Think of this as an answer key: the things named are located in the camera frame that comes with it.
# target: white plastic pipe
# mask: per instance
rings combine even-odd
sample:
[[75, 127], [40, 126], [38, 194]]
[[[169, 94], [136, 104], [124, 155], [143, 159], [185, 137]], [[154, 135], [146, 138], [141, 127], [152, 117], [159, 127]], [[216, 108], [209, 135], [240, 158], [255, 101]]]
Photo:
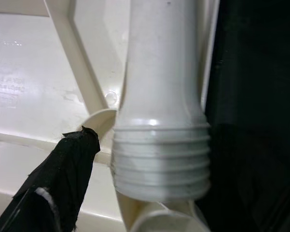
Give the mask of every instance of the white plastic pipe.
[[196, 199], [209, 188], [195, 20], [195, 0], [131, 1], [126, 93], [112, 148], [115, 187], [131, 198]]

